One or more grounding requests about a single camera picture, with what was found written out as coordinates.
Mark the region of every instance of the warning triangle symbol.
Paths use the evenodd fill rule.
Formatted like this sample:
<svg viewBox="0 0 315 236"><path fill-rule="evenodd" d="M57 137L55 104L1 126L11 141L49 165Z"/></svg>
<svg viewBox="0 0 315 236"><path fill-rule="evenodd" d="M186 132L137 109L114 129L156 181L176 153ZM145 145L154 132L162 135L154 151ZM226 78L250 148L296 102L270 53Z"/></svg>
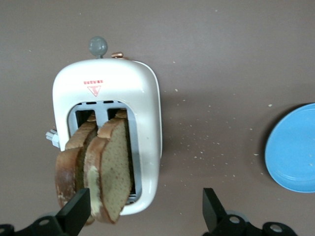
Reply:
<svg viewBox="0 0 315 236"><path fill-rule="evenodd" d="M97 97L101 86L89 86L88 89Z"/></svg>

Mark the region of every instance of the bread slice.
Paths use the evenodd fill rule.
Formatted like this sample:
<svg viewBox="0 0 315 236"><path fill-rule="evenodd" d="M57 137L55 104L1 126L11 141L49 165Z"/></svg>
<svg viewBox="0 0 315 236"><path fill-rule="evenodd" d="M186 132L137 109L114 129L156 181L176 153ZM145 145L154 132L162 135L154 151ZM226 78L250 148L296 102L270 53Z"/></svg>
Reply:
<svg viewBox="0 0 315 236"><path fill-rule="evenodd" d="M88 145L97 135L97 124L93 115L91 121L83 123L65 145L56 160L55 184L60 207L63 207L75 193L84 188L84 158ZM94 221L92 217L87 224Z"/></svg>
<svg viewBox="0 0 315 236"><path fill-rule="evenodd" d="M116 223L131 192L126 123L125 118L106 122L86 151L84 185L91 214L100 222Z"/></svg>

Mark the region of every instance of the white toaster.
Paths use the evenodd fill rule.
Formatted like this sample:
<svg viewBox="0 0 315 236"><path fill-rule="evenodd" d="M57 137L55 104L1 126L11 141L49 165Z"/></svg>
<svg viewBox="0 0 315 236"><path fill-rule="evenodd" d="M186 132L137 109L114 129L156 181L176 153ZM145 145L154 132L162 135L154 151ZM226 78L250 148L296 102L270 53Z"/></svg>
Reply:
<svg viewBox="0 0 315 236"><path fill-rule="evenodd" d="M127 110L134 188L121 215L147 208L156 194L162 152L161 108L158 81L144 63L121 54L103 59L106 41L94 37L90 51L97 59L73 63L62 69L53 85L56 129L47 139L64 150L65 144L92 111L98 127L118 109Z"/></svg>

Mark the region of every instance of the toaster slot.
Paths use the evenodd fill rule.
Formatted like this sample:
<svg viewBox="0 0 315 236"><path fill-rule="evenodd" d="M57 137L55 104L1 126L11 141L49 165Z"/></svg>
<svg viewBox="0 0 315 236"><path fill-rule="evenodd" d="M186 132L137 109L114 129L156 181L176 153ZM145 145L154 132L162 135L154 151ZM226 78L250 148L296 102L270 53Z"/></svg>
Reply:
<svg viewBox="0 0 315 236"><path fill-rule="evenodd" d="M92 112L95 112L96 122L100 128L105 122L115 117L120 109L127 110L128 133L130 137L129 156L132 167L130 172L131 177L134 179L127 204L132 204L138 200L142 191L137 125L132 110L126 104L118 101L82 102L71 109L68 116L68 128L69 135L72 136L80 125L87 121Z"/></svg>

